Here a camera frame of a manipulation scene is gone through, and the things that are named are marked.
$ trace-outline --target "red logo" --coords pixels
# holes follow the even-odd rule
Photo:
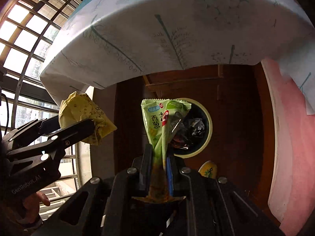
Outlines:
[[[168,118],[169,118],[169,111],[166,110],[163,114],[162,127],[167,123]]]

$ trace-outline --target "screw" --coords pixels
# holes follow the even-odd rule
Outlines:
[[[100,179],[98,177],[92,177],[90,179],[91,184],[98,184],[100,182]]]
[[[136,168],[129,168],[129,169],[127,169],[127,173],[129,175],[135,174],[135,173],[137,173],[137,169]]]
[[[181,171],[183,174],[189,174],[192,170],[188,167],[183,167]]]
[[[218,182],[220,184],[226,184],[227,183],[227,178],[224,177],[224,176],[221,176],[221,177],[218,178]]]
[[[40,159],[41,159],[42,161],[47,160],[48,158],[49,158],[49,154],[43,154],[43,155],[40,157]]]

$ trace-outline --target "green snack wrapper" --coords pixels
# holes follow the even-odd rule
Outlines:
[[[141,107],[145,130],[153,147],[149,195],[142,200],[154,203],[174,201],[167,187],[166,151],[191,104],[183,100],[144,99]]]

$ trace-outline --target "blue label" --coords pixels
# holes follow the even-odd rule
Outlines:
[[[148,108],[148,111],[149,111],[149,112],[155,112],[155,111],[157,111],[158,109],[160,109],[159,106],[153,106],[153,107]]]

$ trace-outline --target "window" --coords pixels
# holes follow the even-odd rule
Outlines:
[[[45,91],[39,76],[43,70],[47,50],[80,3],[80,0],[17,1],[0,25],[0,58],[4,62],[4,67],[8,69],[7,76],[15,80],[22,78],[23,84],[32,85],[36,94]],[[2,90],[9,102],[9,126],[17,128],[32,120],[51,118],[58,114],[59,107],[52,101],[37,100],[36,95],[29,98],[30,96],[23,96],[22,92],[18,96],[17,104],[14,105],[17,90],[20,93],[18,87],[10,91]],[[6,123],[7,109],[2,105],[0,106],[2,135]],[[30,145],[43,143],[47,139],[48,136],[40,136]],[[75,146],[70,146],[65,151],[66,155],[59,165],[61,178],[41,190],[51,200],[50,207],[40,206],[40,216],[43,220],[52,215],[79,188]]]

